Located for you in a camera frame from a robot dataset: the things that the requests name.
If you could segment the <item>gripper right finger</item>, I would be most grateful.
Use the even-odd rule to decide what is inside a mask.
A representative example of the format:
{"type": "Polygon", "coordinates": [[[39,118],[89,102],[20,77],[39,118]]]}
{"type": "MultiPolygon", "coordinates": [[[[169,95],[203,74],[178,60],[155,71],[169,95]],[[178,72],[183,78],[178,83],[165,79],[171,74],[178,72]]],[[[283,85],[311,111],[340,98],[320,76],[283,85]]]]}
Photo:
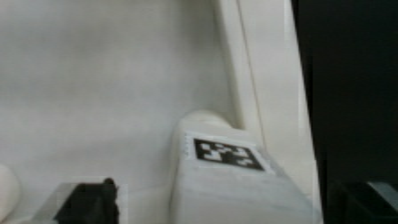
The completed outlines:
{"type": "Polygon", "coordinates": [[[398,224],[398,184],[338,182],[327,193],[327,224],[398,224]]]}

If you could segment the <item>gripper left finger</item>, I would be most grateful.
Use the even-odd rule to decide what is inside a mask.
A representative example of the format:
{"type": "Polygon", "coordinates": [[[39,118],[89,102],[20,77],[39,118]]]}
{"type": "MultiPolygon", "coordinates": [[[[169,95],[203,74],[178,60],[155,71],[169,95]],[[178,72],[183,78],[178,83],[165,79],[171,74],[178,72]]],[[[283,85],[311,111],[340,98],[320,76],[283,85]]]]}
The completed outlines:
{"type": "Polygon", "coordinates": [[[112,178],[64,183],[34,215],[34,224],[119,224],[117,191],[112,178]]]}

